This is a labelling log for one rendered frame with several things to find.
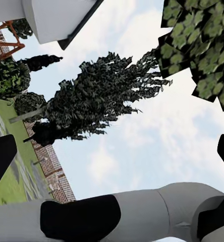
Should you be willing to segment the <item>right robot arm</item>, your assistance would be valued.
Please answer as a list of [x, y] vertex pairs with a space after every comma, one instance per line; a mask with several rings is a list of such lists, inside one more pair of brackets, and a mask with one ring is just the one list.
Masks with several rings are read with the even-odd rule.
[[180, 182], [65, 204], [53, 197], [0, 204], [0, 242], [200, 242], [223, 200], [211, 186]]

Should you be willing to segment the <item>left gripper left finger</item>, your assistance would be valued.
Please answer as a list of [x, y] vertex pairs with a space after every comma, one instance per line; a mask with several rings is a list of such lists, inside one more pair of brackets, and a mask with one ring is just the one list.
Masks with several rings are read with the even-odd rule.
[[0, 137], [0, 180], [17, 155], [17, 145], [12, 134]]

